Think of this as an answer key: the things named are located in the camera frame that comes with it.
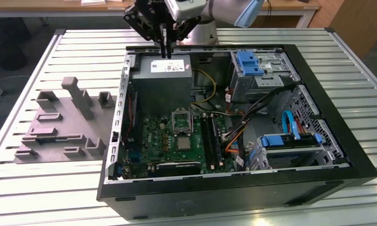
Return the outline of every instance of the power supply label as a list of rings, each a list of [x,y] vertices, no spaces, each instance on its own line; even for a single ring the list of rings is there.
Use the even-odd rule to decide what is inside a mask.
[[[150,72],[184,72],[184,60],[153,60],[150,62]]]

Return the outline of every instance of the chip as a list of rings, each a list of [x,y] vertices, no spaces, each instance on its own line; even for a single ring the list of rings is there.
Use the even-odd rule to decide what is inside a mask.
[[[189,137],[177,137],[177,149],[178,150],[188,150],[188,149],[190,149]]]

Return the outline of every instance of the slotted metal table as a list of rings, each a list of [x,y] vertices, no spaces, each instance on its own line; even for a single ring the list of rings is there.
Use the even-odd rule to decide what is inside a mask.
[[[336,33],[324,29],[220,29],[221,44],[296,44],[377,167],[377,78]],[[92,94],[117,94],[125,47],[150,43],[132,30],[57,31],[0,131],[0,225],[357,225],[377,223],[377,179],[310,206],[126,222],[96,201],[101,161],[17,165],[38,91],[57,97],[65,76]]]

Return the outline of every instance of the sticker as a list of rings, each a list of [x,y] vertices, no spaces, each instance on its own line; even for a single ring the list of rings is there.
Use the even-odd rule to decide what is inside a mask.
[[[108,7],[108,10],[125,10],[124,7]]]
[[[236,156],[236,162],[241,167],[244,166],[244,160],[238,156]]]
[[[262,66],[264,68],[269,68],[269,69],[272,68],[269,64],[261,64],[261,66]]]
[[[254,143],[253,143],[252,141],[249,141],[249,142],[246,143],[245,148],[252,148],[253,146],[254,146]]]
[[[225,101],[226,101],[228,103],[230,103],[230,100],[232,100],[232,95],[230,95],[230,94],[226,94],[226,95],[225,95]]]
[[[304,7],[302,9],[318,9],[318,7],[316,7],[316,6],[308,6],[308,7]]]
[[[150,72],[184,72],[184,60],[153,60],[150,62]]]

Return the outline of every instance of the wooden cabinet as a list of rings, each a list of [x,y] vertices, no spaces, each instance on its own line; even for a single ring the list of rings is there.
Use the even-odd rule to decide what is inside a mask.
[[[362,58],[377,42],[377,0],[317,0],[309,28],[332,27]]]

